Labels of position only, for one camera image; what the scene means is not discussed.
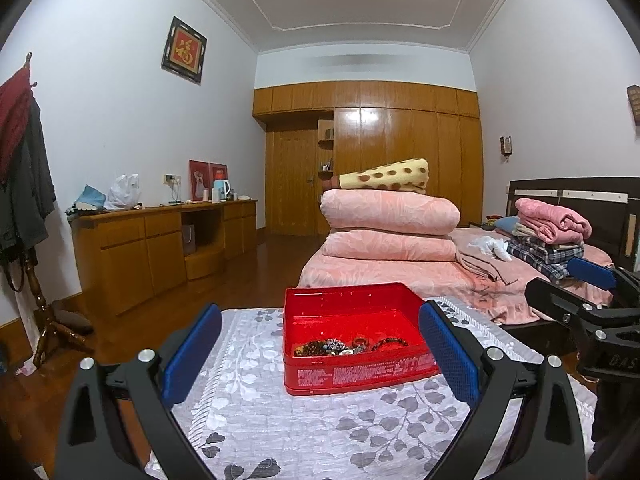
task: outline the blue textured pad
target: blue textured pad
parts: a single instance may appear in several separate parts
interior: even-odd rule
[[[164,369],[162,402],[170,408],[187,398],[222,329],[222,313],[210,305],[197,320]]]
[[[480,399],[478,368],[429,303],[420,307],[418,324],[454,396],[473,408]]]
[[[576,280],[591,283],[602,290],[616,288],[616,279],[613,272],[606,267],[601,267],[582,258],[571,258],[566,265],[569,275]]]

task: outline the red box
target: red box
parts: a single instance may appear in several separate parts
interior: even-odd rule
[[[416,381],[440,373],[418,328],[424,301],[402,283],[289,288],[284,302],[284,385],[295,396],[340,394]],[[387,337],[409,343],[345,356],[294,357],[312,340]]]

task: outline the plaid fabric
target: plaid fabric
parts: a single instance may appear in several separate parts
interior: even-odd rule
[[[532,254],[525,246],[518,245],[512,240],[509,240],[507,243],[507,252],[515,256],[517,259],[529,264],[540,274],[548,278],[551,283],[557,284],[569,275],[569,271],[566,270],[566,263],[546,264],[544,260]]]
[[[524,247],[546,264],[565,264],[571,258],[584,256],[584,245],[575,246],[571,249],[556,249],[553,245],[545,244],[540,238],[533,236],[518,238],[514,240],[514,243]]]

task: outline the red garment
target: red garment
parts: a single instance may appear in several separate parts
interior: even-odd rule
[[[14,151],[20,144],[29,119],[33,91],[31,72],[22,67],[0,86],[0,184],[5,184]]]

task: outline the black headboard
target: black headboard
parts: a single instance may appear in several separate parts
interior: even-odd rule
[[[605,251],[617,266],[634,270],[640,228],[640,177],[512,180],[507,216],[517,214],[515,202],[523,196],[580,213],[593,228],[587,243]]]

